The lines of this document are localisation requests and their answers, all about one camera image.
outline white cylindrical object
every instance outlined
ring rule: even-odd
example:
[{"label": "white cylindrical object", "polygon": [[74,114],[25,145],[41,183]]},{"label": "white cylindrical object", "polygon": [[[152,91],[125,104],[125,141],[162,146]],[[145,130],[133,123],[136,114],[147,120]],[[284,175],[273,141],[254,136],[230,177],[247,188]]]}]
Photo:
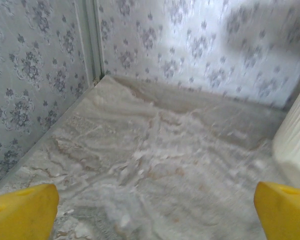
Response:
[{"label": "white cylindrical object", "polygon": [[300,188],[300,94],[274,136],[273,156],[294,187]]}]

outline floral wallpaper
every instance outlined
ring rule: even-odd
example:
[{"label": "floral wallpaper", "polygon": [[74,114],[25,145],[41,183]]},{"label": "floral wallpaper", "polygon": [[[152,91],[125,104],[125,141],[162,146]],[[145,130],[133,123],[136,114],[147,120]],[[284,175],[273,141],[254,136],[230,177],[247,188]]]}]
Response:
[{"label": "floral wallpaper", "polygon": [[0,0],[0,179],[88,88],[73,0]]},{"label": "floral wallpaper", "polygon": [[106,74],[282,108],[300,79],[300,0],[97,0]]}]

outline yellow plastic piece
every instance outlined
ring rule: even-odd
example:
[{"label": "yellow plastic piece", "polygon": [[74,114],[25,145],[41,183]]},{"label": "yellow plastic piece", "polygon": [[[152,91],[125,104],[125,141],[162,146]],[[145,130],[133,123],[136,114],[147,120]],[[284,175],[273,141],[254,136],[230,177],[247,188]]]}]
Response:
[{"label": "yellow plastic piece", "polygon": [[58,203],[59,194],[53,184],[0,195],[0,240],[47,240]]},{"label": "yellow plastic piece", "polygon": [[300,240],[300,189],[259,182],[254,206],[267,240]]}]

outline marble tile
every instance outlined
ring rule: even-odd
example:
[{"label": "marble tile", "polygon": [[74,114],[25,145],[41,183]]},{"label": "marble tile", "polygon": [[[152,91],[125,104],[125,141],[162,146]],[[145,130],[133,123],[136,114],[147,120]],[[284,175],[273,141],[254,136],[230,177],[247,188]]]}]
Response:
[{"label": "marble tile", "polygon": [[265,239],[258,181],[281,111],[106,76],[0,194],[54,183],[54,240]]}]

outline floor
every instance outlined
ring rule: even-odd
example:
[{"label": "floor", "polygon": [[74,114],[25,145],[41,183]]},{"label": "floor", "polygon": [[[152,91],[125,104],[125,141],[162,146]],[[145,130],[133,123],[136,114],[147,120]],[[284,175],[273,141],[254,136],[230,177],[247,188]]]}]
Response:
[{"label": "floor", "polygon": [[264,240],[281,111],[106,76],[0,194],[54,183],[54,240]]}]

